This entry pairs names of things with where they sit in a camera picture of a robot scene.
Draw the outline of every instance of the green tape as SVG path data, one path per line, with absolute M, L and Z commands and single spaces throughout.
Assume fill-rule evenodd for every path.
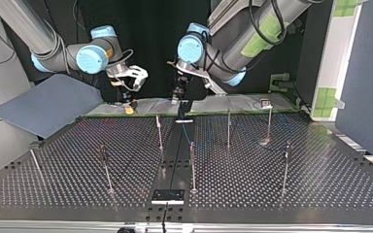
M 314 107 L 313 117 L 331 117 L 335 107 L 336 88 L 319 88 Z
M 356 12 L 358 0 L 336 0 L 334 17 L 352 17 Z
M 277 37 L 281 33 L 280 22 L 276 17 L 270 15 L 260 25 L 259 30 L 261 30 L 269 40 L 277 40 Z M 244 46 L 241 54 L 247 57 L 256 57 L 263 50 L 271 50 L 272 47 L 272 45 L 266 43 L 257 33 L 255 33 L 247 45 Z

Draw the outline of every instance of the small object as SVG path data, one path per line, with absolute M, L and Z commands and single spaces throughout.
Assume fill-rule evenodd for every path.
M 231 143 L 230 143 L 230 136 L 231 136 L 231 125 L 232 125 L 232 122 L 231 122 L 231 112 L 228 111 L 228 144 L 227 144 L 227 147 L 230 148 L 231 147 Z
M 272 108 L 271 101 L 269 99 L 260 99 L 261 109 L 268 110 Z
M 177 119 L 175 120 L 176 123 L 193 123 L 193 119 L 188 119 L 188 118 L 184 118 L 184 119 Z
M 99 161 L 101 162 L 101 165 L 104 167 L 105 173 L 107 175 L 108 185 L 109 185 L 108 193 L 109 194 L 114 194 L 115 191 L 112 187 L 111 176 L 110 176 L 109 169 L 108 169 L 107 146 L 104 143 L 101 144 L 101 149 L 99 151 Z
M 163 145 L 162 145 L 162 133 L 161 133 L 161 124 L 159 121 L 159 115 L 156 115 L 156 127 L 158 128 L 158 135 L 159 135 L 159 149 L 163 152 Z
M 153 205 L 183 205 L 185 192 L 182 189 L 157 189 L 153 192 Z
M 125 106 L 125 113 L 127 115 L 133 115 L 135 113 L 134 109 L 132 108 L 132 106 Z
M 271 101 L 269 101 L 269 99 L 261 99 L 260 102 L 261 102 L 261 109 L 269 110 L 268 129 L 266 131 L 266 138 L 263 139 L 260 143 L 262 146 L 266 146 L 271 141 L 270 134 L 271 134 L 271 119 L 272 119 L 272 109 L 273 109 L 273 107 L 272 107 Z
M 194 142 L 190 143 L 189 151 L 190 151 L 190 166 L 192 168 L 192 190 L 191 192 L 196 193 L 198 190 L 196 190 L 196 186 L 195 186 L 195 143 Z
M 138 101 L 133 100 L 133 101 L 129 104 L 129 106 L 131 106 L 132 109 L 136 110 L 136 109 L 138 108 Z

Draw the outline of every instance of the black cable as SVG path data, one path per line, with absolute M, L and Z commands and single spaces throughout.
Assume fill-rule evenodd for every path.
M 298 97 L 301 99 L 301 102 L 304 103 L 303 105 L 305 105 L 305 108 L 307 108 L 307 110 L 311 113 L 311 109 L 310 109 L 310 107 L 308 107 L 307 102 L 305 102 L 304 99 L 303 99 L 303 98 L 301 97 L 301 95 L 299 94 L 298 88 L 296 88 L 296 84 L 295 84 L 294 81 L 292 81 L 292 85 L 293 85 L 293 88 L 295 89 L 296 94 L 297 94 Z
M 280 22 L 280 27 L 281 27 L 281 36 L 280 36 L 280 39 L 276 42 L 269 40 L 262 33 L 262 31 L 259 29 L 259 27 L 257 25 L 257 22 L 255 22 L 254 13 L 253 13 L 253 0 L 248 1 L 248 8 L 249 8 L 249 12 L 250 12 L 251 23 L 253 24 L 253 27 L 254 27 L 256 33 L 258 33 L 259 37 L 262 38 L 262 40 L 264 40 L 266 43 L 268 43 L 270 45 L 278 46 L 280 43 L 282 43 L 284 41 L 284 39 L 287 35 L 287 29 L 286 29 L 286 26 L 284 25 L 283 15 L 281 15 L 281 11 L 278 7 L 277 0 L 270 0 L 270 1 L 271 1 L 271 4 L 272 4 L 272 8 L 274 9 L 275 15 L 277 16 L 278 22 Z
M 12 60 L 12 58 L 14 58 L 14 56 L 15 56 L 15 51 L 13 50 L 12 51 L 12 55 L 8 58 L 8 59 L 5 59 L 5 60 L 3 60 L 3 61 L 0 61 L 0 65 L 1 64 L 4 64 L 4 63 L 6 63 L 6 62 L 8 62 L 8 61 L 10 61 L 10 60 Z
M 162 218 L 162 233 L 166 233 L 166 226 L 165 226 L 165 218 L 166 218 L 166 211 L 168 209 L 168 203 L 165 206 L 165 212 L 163 213 L 163 218 Z
M 52 14 L 51 14 L 51 10 L 50 10 L 50 8 L 48 6 L 47 0 L 44 0 L 44 5 L 45 5 L 45 10 L 47 10 L 48 15 L 50 16 L 52 27 L 55 30 L 55 32 L 57 32 L 58 30 L 57 30 L 55 21 L 53 20 L 53 17 L 52 17 Z
M 79 1 L 77 1 L 77 6 L 76 6 L 76 9 L 75 9 L 75 15 L 78 14 L 78 9 L 79 9 Z M 80 43 L 80 33 L 78 31 L 78 21 L 75 19 L 75 37 L 76 37 L 76 41 L 77 41 L 77 44 Z

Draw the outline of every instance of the metal rod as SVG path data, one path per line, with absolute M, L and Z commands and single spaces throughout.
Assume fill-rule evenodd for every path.
M 192 193 L 196 193 L 198 190 L 196 189 L 195 184 L 195 144 L 193 142 L 190 143 L 190 167 L 192 169 Z
M 272 121 L 272 105 L 269 104 L 268 106 L 264 107 L 263 109 L 269 109 L 269 114 L 268 114 L 268 128 L 266 130 L 266 137 L 260 142 L 261 145 L 266 146 L 269 144 L 271 141 L 271 121 Z
M 107 174 L 108 184 L 109 184 L 109 187 L 110 187 L 110 189 L 109 189 L 108 192 L 109 192 L 110 194 L 112 194 L 112 193 L 114 193 L 115 191 L 114 191 L 114 188 L 112 187 L 111 176 L 110 176 L 110 173 L 109 173 L 108 165 L 106 165 L 106 164 L 105 164 L 105 172 L 106 172 L 106 174 Z
M 287 141 L 285 157 L 286 157 L 286 170 L 284 172 L 283 195 L 287 192 L 286 185 L 287 185 L 287 176 L 288 176 L 288 165 L 289 165 L 289 160 L 292 157 L 292 145 L 290 141 Z
M 45 178 L 44 178 L 44 174 L 42 173 L 42 169 L 41 169 L 41 166 L 39 165 L 39 162 L 38 162 L 38 159 L 36 157 L 36 154 L 35 154 L 35 151 L 33 149 L 29 150 L 32 154 L 32 158 L 33 158 L 33 161 L 35 163 L 35 166 L 38 168 L 38 172 L 39 172 L 39 175 L 41 176 L 41 180 L 42 182 L 44 183 L 45 185 Z
M 104 167 L 105 169 L 105 174 L 107 176 L 107 179 L 108 179 L 108 185 L 109 185 L 109 190 L 108 190 L 108 193 L 109 194 L 114 194 L 115 191 L 114 191 L 114 188 L 112 187 L 112 181 L 111 181 L 111 175 L 109 173 L 109 169 L 108 169 L 108 154 L 107 154 L 107 146 L 103 143 L 101 144 L 101 149 L 99 151 L 99 160 L 101 162 L 101 165 Z
M 159 148 L 162 152 L 163 151 L 162 132 L 161 132 L 161 124 L 160 124 L 160 121 L 159 121 L 159 115 L 156 115 L 156 127 L 158 128 L 158 134 L 159 134 Z
M 36 165 L 36 168 L 38 168 L 39 172 L 41 172 L 41 166 L 39 165 L 38 163 L 38 159 L 36 158 L 36 154 L 35 154 L 35 151 L 33 149 L 29 150 L 32 154 L 32 158 L 33 158 L 33 161 Z
M 231 122 L 231 112 L 228 111 L 228 145 L 227 145 L 228 148 L 230 148 L 230 146 L 231 146 L 231 143 L 230 143 L 231 125 L 232 125 L 232 122 Z
M 286 190 L 287 175 L 288 175 L 288 158 L 286 158 L 286 171 L 284 172 L 283 194 L 285 194 L 287 192 L 287 190 Z
M 268 130 L 266 132 L 266 138 L 267 140 L 269 141 L 269 136 L 270 136 L 270 133 L 271 133 L 271 119 L 272 119 L 272 106 L 271 108 L 269 109 L 269 116 L 268 116 Z
M 0 0 L 0 17 L 33 52 L 44 54 L 53 49 L 53 32 L 27 0 Z

